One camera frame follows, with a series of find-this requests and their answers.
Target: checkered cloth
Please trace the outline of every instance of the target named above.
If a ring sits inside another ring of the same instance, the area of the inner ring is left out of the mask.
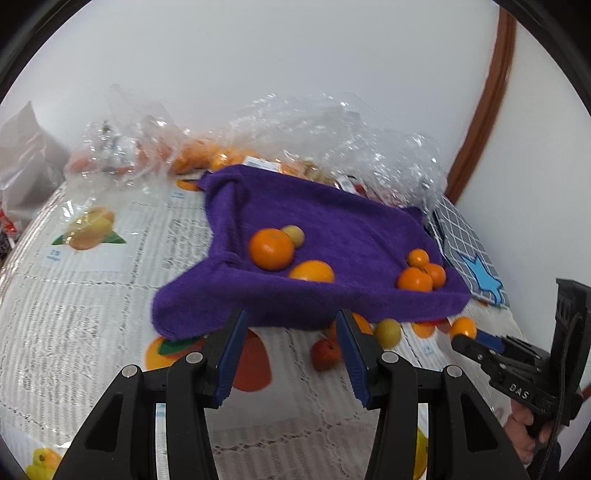
[[[464,278],[474,298],[497,306],[509,306],[503,283],[482,242],[446,197],[435,208],[428,231],[445,259]]]

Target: black cable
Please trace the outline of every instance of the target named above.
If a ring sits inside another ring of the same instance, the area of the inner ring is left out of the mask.
[[[556,443],[556,437],[558,436],[558,426],[560,425],[560,419],[562,418],[562,413],[564,410],[564,396],[566,394],[566,356],[569,352],[569,344],[570,338],[573,335],[574,327],[577,325],[577,322],[581,320],[581,314],[578,313],[575,315],[569,324],[569,329],[566,332],[566,337],[564,338],[563,343],[563,351],[562,357],[560,359],[560,390],[559,390],[559,397],[558,397],[558,410],[556,412],[556,418],[554,419],[554,424],[552,425],[552,432],[550,433],[550,438],[548,440],[548,446],[546,447],[546,453],[544,455],[544,461],[540,467],[540,471],[538,472],[538,479],[541,480],[542,476],[544,475],[544,470],[546,469],[546,464],[550,458],[550,454],[552,453],[552,449],[554,448],[554,444]]]

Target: purple towel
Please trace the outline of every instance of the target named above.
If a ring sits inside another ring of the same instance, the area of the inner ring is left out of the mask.
[[[459,313],[470,298],[453,269],[432,293],[394,287],[413,248],[441,263],[417,209],[397,209],[341,190],[253,167],[234,166],[206,176],[206,211],[213,242],[206,260],[164,286],[152,305],[152,322],[166,338],[182,339],[220,328],[234,307],[250,325],[320,329],[349,308],[378,322],[434,320]],[[306,234],[291,267],[267,272],[248,255],[262,228],[298,225]],[[305,260],[322,260],[336,281],[286,278]]]

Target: plastic wrap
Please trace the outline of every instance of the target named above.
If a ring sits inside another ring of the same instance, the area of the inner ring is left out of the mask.
[[[390,123],[354,96],[271,95],[202,143],[212,153],[212,170],[247,163],[430,213],[447,184],[438,146],[418,134],[400,134]],[[271,164],[256,165],[257,159]]]
[[[63,182],[31,103],[0,130],[0,260]]]
[[[124,242],[113,229],[118,207],[138,200],[138,193],[146,202],[163,202],[167,173],[189,141],[157,102],[115,86],[109,103],[113,118],[89,124],[64,168],[64,224],[54,245],[88,250]]]

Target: screw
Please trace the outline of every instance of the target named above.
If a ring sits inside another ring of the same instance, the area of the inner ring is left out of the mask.
[[[203,354],[201,352],[191,352],[185,357],[185,360],[189,364],[198,364],[203,360]]]
[[[450,365],[446,368],[446,372],[450,377],[453,378],[461,377],[463,374],[462,369],[457,365]]]
[[[382,353],[382,360],[387,364],[395,364],[399,360],[399,356],[397,353],[394,352],[384,352]]]
[[[137,372],[138,367],[136,367],[135,365],[127,365],[126,367],[123,367],[121,375],[123,375],[125,378],[129,378],[133,377]]]

